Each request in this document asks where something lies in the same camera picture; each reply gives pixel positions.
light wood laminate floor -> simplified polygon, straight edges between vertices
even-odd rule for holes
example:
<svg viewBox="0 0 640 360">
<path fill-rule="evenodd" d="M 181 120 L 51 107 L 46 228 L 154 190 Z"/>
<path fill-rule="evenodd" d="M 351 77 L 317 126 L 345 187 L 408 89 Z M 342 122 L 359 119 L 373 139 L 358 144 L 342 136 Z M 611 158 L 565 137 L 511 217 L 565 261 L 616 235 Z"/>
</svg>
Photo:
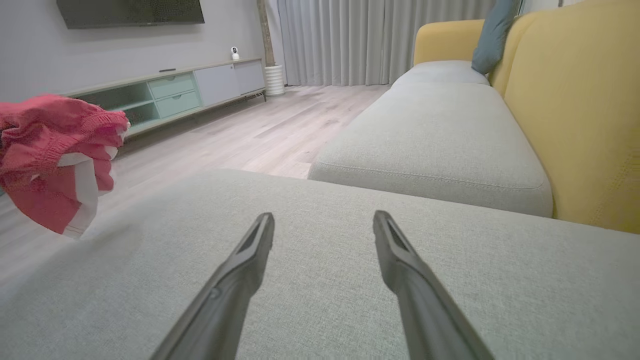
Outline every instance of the light wood laminate floor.
<svg viewBox="0 0 640 360">
<path fill-rule="evenodd" d="M 387 90 L 386 85 L 287 88 L 267 102 L 240 102 L 141 135 L 114 160 L 116 186 L 100 198 L 97 216 L 207 169 L 306 178 L 322 146 Z M 0 196 L 0 290 L 71 241 Z"/>
</svg>

tv screen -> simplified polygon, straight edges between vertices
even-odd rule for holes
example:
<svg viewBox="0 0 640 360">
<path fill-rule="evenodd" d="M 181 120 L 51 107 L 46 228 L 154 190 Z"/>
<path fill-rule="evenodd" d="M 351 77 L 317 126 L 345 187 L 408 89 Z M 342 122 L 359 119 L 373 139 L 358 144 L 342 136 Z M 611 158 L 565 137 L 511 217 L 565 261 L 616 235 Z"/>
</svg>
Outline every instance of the tv screen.
<svg viewBox="0 0 640 360">
<path fill-rule="evenodd" d="M 203 24 L 199 0 L 57 0 L 69 29 Z"/>
</svg>

cushion seam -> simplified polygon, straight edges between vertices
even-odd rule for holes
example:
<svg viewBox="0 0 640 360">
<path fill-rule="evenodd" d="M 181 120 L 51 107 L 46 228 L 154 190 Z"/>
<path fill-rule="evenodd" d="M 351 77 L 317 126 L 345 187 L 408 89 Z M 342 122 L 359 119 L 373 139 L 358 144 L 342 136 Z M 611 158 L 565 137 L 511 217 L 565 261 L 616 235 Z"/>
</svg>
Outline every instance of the cushion seam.
<svg viewBox="0 0 640 360">
<path fill-rule="evenodd" d="M 350 171 L 374 172 L 374 173 L 378 173 L 378 174 L 381 174 L 381 175 L 399 176 L 399 177 L 417 177 L 417 178 L 422 178 L 422 179 L 444 181 L 444 182 L 448 182 L 448 183 L 460 183 L 460 184 L 466 185 L 466 186 L 495 188 L 497 190 L 512 190 L 512 191 L 538 190 L 545 183 L 544 180 L 542 180 L 542 183 L 540 183 L 540 185 L 538 185 L 536 187 L 532 187 L 532 188 L 508 188 L 508 187 L 500 186 L 500 185 L 496 185 L 496 184 L 472 183 L 470 181 L 464 181 L 464 180 L 461 180 L 461 179 L 448 178 L 448 177 L 435 177 L 435 176 L 429 176 L 429 175 L 424 175 L 424 174 L 413 174 L 413 173 L 409 173 L 409 172 L 390 172 L 390 171 L 387 171 L 387 170 L 380 170 L 380 169 L 375 169 L 375 168 L 349 167 L 349 166 L 345 166 L 345 165 L 336 165 L 336 164 L 325 163 L 323 161 L 317 161 L 317 163 L 320 164 L 320 165 L 327 166 L 327 167 L 341 168 L 341 169 L 350 170 Z"/>
</svg>

sofa seat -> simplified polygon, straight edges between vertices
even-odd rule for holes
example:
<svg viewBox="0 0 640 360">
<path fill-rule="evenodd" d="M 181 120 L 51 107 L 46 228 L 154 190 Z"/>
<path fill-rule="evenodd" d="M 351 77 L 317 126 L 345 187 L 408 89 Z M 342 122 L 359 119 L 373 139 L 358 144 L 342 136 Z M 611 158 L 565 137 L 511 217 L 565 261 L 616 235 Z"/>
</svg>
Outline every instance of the sofa seat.
<svg viewBox="0 0 640 360">
<path fill-rule="evenodd" d="M 0 357 L 148 359 L 262 212 L 273 248 L 240 359 L 408 357 L 372 231 L 391 213 L 496 359 L 640 354 L 640 236 L 548 218 L 222 170 L 98 216 L 3 291 Z"/>
<path fill-rule="evenodd" d="M 429 61 L 412 67 L 395 85 L 411 83 L 473 83 L 489 85 L 487 78 L 471 69 L 471 61 Z"/>
<path fill-rule="evenodd" d="M 547 175 L 490 86 L 396 84 L 319 153 L 309 179 L 551 217 Z"/>
</svg>

plant pot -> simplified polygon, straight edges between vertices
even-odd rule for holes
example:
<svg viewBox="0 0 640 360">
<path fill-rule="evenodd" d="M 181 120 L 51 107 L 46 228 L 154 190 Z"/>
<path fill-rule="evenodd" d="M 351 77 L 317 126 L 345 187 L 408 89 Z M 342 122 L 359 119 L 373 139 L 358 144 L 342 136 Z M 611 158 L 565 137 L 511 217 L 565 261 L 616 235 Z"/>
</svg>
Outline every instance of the plant pot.
<svg viewBox="0 0 640 360">
<path fill-rule="evenodd" d="M 284 80 L 282 79 L 282 65 L 264 67 L 267 77 L 265 95 L 279 96 L 284 94 Z"/>
</svg>

